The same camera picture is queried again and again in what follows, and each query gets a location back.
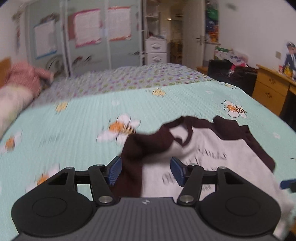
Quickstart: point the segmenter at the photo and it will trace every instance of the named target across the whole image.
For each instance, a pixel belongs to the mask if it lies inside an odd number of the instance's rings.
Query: white drawer cabinet
[[[146,64],[163,63],[167,61],[167,41],[166,39],[146,40]]]
[[[166,53],[167,43],[165,40],[146,40],[147,53]]]
[[[147,64],[155,64],[155,63],[166,64],[167,53],[148,53]]]

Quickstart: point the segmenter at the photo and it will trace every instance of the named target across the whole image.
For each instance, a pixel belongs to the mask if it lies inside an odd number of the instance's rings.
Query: door handle
[[[266,94],[266,96],[268,97],[268,98],[272,98],[272,96],[271,96],[271,94],[268,92],[265,92],[265,94]]]
[[[275,84],[276,83],[276,81],[274,80],[274,79],[271,79],[271,78],[269,78],[269,82],[271,83],[271,84]]]
[[[196,39],[199,39],[200,40],[200,45],[204,44],[205,43],[205,37],[200,35],[199,38],[196,38]]]

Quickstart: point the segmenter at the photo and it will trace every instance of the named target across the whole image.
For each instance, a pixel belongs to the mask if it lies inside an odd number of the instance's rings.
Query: bed
[[[246,113],[231,116],[225,108],[229,103]],[[67,166],[87,170],[120,154],[123,143],[103,133],[123,115],[139,120],[134,128],[142,133],[153,133],[181,115],[236,120],[249,126],[275,160],[279,182],[296,177],[296,133],[237,87],[174,64],[87,73],[56,81],[0,141],[0,148],[5,148],[11,137],[17,140],[13,150],[0,154],[1,240],[17,235],[10,211],[26,192]],[[79,186],[78,191],[91,199],[88,187]],[[290,198],[296,200],[295,194]]]

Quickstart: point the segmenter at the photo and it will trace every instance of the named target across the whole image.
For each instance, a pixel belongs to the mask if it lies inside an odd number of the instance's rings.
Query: ribbed gray surface
[[[80,230],[56,238],[20,235],[15,241],[276,241],[271,236],[239,239],[207,227],[190,207],[176,205],[172,198],[122,198],[113,207],[99,208]]]

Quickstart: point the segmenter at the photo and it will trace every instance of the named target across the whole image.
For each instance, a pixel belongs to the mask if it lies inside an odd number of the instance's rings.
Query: pillow
[[[0,88],[0,140],[19,113],[33,101],[33,93],[22,86]]]

